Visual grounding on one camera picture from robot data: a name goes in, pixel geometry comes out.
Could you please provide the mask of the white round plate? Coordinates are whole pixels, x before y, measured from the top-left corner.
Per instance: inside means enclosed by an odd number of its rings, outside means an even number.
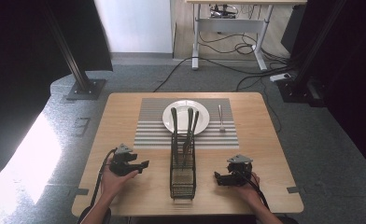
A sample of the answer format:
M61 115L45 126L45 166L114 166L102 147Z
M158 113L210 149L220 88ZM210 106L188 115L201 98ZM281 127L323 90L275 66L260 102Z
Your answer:
M197 119L196 128L194 130L195 134L203 132L209 122L210 122L210 115L208 110L205 108L204 105L192 101L192 100L179 100L176 102L173 102L169 104L163 111L162 114L162 122L165 126L165 128L169 132L174 131L174 123L173 123L173 116L171 109L176 109L176 115L177 115L177 131L178 133L186 133L188 128L188 121L189 121L189 114L188 109L192 108L193 113L199 112L199 116Z

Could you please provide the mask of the white power strip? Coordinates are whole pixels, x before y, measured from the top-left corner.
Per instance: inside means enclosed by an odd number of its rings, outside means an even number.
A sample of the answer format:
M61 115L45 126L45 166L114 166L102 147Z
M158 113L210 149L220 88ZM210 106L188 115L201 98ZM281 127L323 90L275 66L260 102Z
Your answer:
M291 75L289 73L283 73L278 75L270 76L270 81L276 82L278 80L288 79L291 78Z

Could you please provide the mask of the grey floor outlet cover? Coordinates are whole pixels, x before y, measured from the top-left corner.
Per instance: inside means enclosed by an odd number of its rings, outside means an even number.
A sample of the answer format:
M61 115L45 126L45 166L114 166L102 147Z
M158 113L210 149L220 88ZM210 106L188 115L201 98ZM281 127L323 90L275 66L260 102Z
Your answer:
M83 136L88 129L90 118L77 118L73 126L74 136Z

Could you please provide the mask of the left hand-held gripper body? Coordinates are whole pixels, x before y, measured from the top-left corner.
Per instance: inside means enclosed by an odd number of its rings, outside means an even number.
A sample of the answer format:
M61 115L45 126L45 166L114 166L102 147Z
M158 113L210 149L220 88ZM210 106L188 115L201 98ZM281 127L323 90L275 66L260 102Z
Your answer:
M126 176L130 168L139 168L139 164L131 164L135 161L137 155L124 144L120 144L113 155L109 165L109 170L118 176Z

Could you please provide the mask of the dark-handled utensil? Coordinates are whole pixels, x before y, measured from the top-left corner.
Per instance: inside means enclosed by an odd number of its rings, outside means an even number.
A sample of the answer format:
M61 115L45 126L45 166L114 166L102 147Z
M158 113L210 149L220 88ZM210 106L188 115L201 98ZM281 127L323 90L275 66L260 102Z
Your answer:
M174 125L174 131L173 131L173 143L172 143L172 151L173 151L173 157L175 160L175 164L178 164L178 147L177 147L177 113L176 108L171 108L172 113L172 119L173 119L173 125Z
M193 142L194 133L195 133L195 129L196 129L196 126L197 126L198 118L199 118L199 111L196 111L195 115L194 115L194 122L193 122L192 129L191 129L190 136L189 136L190 139L189 139L189 142L187 143L187 145L184 147L184 155L185 156L187 156L189 154L189 150L190 150L192 142Z
M192 119L193 119L193 109L191 107L189 107L188 108L188 129L187 129L186 141L183 146L183 165L186 165L186 158L187 158L188 148L189 148L189 143L190 143Z

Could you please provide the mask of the dark curtain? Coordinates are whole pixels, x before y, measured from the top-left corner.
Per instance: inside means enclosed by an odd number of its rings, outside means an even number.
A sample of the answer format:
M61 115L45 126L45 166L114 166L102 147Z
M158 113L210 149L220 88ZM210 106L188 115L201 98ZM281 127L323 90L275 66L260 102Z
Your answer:
M307 43L301 24L292 58ZM366 0L346 0L310 74L306 103L326 106L366 159Z
M111 69L95 0L47 1L79 68ZM0 0L0 173L66 75L40 0Z

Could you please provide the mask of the dark device under desk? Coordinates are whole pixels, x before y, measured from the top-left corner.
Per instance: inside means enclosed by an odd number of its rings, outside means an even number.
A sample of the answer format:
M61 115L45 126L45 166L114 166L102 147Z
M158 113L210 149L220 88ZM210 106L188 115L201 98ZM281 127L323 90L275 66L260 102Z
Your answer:
M210 5L210 17L215 19L235 19L238 9L232 5Z

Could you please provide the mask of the person's left hand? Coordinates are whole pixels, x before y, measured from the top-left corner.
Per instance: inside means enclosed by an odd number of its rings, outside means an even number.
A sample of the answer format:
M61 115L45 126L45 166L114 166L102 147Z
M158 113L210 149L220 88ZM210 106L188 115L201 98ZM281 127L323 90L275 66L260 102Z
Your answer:
M137 171L132 171L127 175L119 176L110 171L112 159L106 161L101 178L101 198L112 201L123 189L125 183L138 175Z

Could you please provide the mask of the grey striped placemat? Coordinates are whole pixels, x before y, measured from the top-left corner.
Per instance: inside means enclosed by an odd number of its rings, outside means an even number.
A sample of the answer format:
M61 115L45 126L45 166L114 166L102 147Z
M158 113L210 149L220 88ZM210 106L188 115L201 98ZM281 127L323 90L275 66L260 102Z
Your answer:
M139 119L134 138L135 149L169 149L172 134L163 122L164 109L179 100L192 100L205 106L210 115L207 128L194 134L197 149L238 149L238 136L228 98L144 98L141 102ZM225 132L219 131L218 105L222 106Z

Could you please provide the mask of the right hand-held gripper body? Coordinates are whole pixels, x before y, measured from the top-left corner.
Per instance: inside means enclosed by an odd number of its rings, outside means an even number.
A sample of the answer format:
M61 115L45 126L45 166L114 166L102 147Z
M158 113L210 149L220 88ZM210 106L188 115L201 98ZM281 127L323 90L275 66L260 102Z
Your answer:
M234 186L243 186L251 178L253 160L238 154L227 159L227 162L228 179L234 180Z

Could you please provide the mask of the person's right hand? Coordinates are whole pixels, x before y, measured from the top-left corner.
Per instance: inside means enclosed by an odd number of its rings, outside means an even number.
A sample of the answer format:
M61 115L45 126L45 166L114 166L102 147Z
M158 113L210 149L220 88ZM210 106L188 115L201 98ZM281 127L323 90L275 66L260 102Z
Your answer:
M259 186L260 178L256 173L251 174L250 181L255 184L256 187ZM241 199L244 200L248 205L255 205L261 203L261 198L258 192L250 184L245 184L241 187L232 187Z

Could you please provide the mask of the white desk frame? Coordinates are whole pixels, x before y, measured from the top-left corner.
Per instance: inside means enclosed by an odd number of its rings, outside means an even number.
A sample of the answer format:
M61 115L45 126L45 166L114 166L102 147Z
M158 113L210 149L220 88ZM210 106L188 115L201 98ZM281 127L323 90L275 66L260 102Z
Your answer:
M199 68L199 34L200 32L226 32L226 33L254 33L258 35L256 44L251 48L261 71L267 69L263 60L261 46L266 35L274 6L289 5L302 6L307 0L185 0L193 4L193 28L194 38L192 46L191 68ZM202 5L261 5L267 6L267 12L263 20L251 19L206 19L201 17Z

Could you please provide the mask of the black metal stand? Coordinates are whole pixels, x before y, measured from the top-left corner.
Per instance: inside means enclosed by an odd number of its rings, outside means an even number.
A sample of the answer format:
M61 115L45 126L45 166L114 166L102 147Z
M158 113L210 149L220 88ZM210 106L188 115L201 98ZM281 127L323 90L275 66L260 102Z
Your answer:
M90 79L85 71L79 68L48 1L40 0L40 6L51 33L76 81L70 92L65 96L65 99L69 101L97 100L106 81L104 79Z
M298 35L300 39L306 37L307 43L290 63L296 77L276 82L285 103L306 103L311 98L307 96L310 92L307 87L310 69L320 57L328 34L345 4L346 0L309 0L301 24L304 33Z

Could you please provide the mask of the silver fork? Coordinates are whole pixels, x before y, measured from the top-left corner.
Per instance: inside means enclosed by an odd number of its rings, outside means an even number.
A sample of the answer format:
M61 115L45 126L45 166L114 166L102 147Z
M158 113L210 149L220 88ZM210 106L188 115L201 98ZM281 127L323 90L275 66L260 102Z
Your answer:
M221 133L224 133L226 130L225 130L225 127L224 127L224 120L223 120L223 113L222 113L222 106L221 105L218 105L218 115L219 115L219 131Z

